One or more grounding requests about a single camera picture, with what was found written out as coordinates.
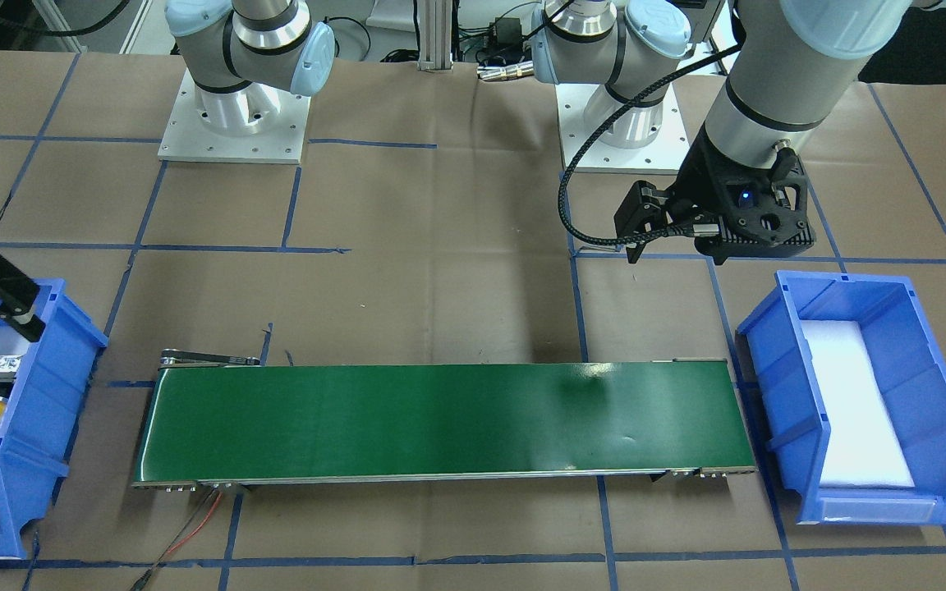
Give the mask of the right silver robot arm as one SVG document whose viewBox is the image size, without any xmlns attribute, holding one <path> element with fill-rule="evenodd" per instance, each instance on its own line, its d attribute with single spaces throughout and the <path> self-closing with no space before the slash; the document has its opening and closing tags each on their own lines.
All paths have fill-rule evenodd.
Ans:
<svg viewBox="0 0 946 591">
<path fill-rule="evenodd" d="M 335 37 L 305 1 L 166 1 L 186 75 L 158 149 L 163 162 L 300 164 L 310 99 Z M 14 197 L 8 192 L 0 222 Z M 38 341 L 40 288 L 0 254 L 0 319 Z"/>
</svg>

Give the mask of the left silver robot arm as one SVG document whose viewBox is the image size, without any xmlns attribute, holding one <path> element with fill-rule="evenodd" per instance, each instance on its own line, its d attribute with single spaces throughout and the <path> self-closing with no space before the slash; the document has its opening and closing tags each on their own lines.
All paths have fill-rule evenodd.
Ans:
<svg viewBox="0 0 946 591">
<path fill-rule="evenodd" d="M 630 263 L 647 243 L 677 236 L 717 264 L 803 254 L 815 235 L 802 149 L 912 8 L 946 10 L 946 1 L 736 1 L 735 44 L 681 66 L 693 30 L 671 2 L 542 2 L 532 41 L 536 79 L 596 84 L 604 101 L 559 181 L 557 212 L 568 235 L 621 246 Z M 631 185 L 614 214 L 614 238 L 578 231 L 567 185 L 590 147 L 620 142 L 628 113 L 654 115 L 673 82 L 728 56 L 735 62 L 675 181 L 664 190 Z"/>
</svg>

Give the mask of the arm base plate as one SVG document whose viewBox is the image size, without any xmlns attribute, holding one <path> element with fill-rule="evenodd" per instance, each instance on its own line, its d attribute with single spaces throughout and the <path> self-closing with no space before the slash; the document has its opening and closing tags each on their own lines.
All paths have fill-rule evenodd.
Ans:
<svg viewBox="0 0 946 591">
<path fill-rule="evenodd" d="M 556 86 L 557 113 L 563 164 L 572 158 L 601 122 L 620 104 L 600 84 Z M 668 87 L 662 102 L 633 108 L 616 120 L 579 161 L 579 172 L 677 173 L 688 153 L 686 127 Z"/>
<path fill-rule="evenodd" d="M 263 84 L 231 94 L 184 72 L 158 149 L 162 161 L 299 165 L 312 98 Z"/>
</svg>

